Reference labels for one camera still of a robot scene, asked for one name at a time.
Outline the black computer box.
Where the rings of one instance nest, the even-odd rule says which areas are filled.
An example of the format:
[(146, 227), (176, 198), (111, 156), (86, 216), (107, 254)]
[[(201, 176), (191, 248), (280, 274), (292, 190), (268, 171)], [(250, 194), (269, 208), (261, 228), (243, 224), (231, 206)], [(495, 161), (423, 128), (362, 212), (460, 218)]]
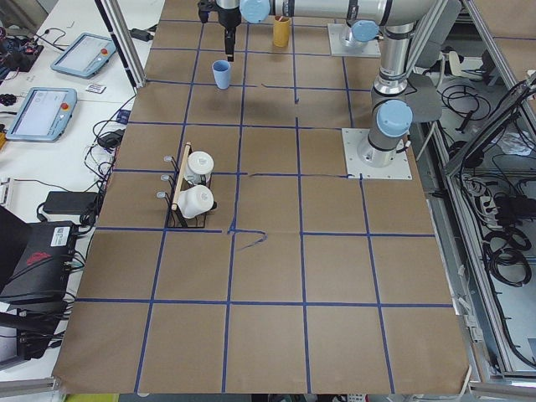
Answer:
[(78, 226), (26, 223), (1, 208), (1, 301), (13, 305), (64, 298)]

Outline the teach pendant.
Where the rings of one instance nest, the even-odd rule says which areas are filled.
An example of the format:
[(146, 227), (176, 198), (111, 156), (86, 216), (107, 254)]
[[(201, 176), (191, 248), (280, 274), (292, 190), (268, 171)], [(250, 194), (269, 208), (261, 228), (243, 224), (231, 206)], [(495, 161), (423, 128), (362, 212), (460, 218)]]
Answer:
[(9, 141), (54, 142), (67, 127), (76, 103), (75, 89), (33, 87), (6, 138)]
[(116, 52), (114, 42), (93, 33), (82, 33), (50, 67), (56, 72), (89, 78)]

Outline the teach pendant near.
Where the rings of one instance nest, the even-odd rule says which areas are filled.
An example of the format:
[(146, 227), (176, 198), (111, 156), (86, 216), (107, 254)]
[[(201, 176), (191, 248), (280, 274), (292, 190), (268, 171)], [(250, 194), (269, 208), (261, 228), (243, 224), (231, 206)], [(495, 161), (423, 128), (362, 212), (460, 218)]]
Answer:
[(6, 138), (9, 141), (54, 142), (67, 127), (76, 103), (75, 89), (33, 87)]

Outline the light blue cup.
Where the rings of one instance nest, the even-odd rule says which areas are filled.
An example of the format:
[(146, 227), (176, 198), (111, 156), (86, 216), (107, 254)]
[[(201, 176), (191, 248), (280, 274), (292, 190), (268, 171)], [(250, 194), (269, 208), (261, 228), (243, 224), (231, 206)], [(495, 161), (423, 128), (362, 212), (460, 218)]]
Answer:
[(214, 81), (221, 90), (229, 88), (231, 80), (231, 64), (227, 60), (216, 60), (212, 64)]

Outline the bamboo cylinder holder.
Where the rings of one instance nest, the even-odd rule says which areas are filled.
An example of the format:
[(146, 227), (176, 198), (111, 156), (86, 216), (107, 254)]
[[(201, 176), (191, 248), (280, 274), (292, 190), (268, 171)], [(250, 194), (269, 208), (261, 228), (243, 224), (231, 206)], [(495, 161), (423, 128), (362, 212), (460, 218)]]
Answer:
[(283, 16), (283, 21), (277, 22), (274, 18), (272, 33), (273, 44), (278, 48), (285, 48), (289, 43), (291, 20)]

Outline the black power adapter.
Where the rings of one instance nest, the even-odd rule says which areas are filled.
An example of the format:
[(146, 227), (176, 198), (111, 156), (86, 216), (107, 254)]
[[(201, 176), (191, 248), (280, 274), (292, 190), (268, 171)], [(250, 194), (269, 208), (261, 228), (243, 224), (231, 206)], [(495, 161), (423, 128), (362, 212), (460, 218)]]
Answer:
[(36, 210), (41, 222), (47, 221), (46, 214), (96, 216), (100, 201), (96, 192), (58, 192), (51, 191)]

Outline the teach pendant far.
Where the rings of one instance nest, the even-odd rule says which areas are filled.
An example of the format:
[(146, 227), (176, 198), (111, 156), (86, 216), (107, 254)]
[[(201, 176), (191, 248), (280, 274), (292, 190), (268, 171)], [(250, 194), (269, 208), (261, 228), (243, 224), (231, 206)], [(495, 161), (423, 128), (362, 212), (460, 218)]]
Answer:
[(50, 67), (56, 72), (89, 78), (116, 52), (114, 42), (93, 33), (82, 33)]

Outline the aluminium frame post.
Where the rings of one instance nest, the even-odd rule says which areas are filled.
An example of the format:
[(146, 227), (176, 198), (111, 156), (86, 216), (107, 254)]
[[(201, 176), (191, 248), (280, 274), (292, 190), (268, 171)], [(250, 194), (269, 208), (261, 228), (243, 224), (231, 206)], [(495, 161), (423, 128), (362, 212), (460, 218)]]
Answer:
[(95, 0), (106, 29), (116, 46), (126, 76), (133, 88), (146, 84), (146, 74), (117, 0)]

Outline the white mug far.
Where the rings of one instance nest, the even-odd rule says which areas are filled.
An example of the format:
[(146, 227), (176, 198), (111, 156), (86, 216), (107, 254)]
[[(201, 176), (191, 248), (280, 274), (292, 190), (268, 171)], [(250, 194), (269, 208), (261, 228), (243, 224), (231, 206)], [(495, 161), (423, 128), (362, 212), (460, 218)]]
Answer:
[(192, 152), (188, 156), (184, 178), (190, 184), (205, 185), (209, 182), (213, 169), (214, 160), (207, 152)]

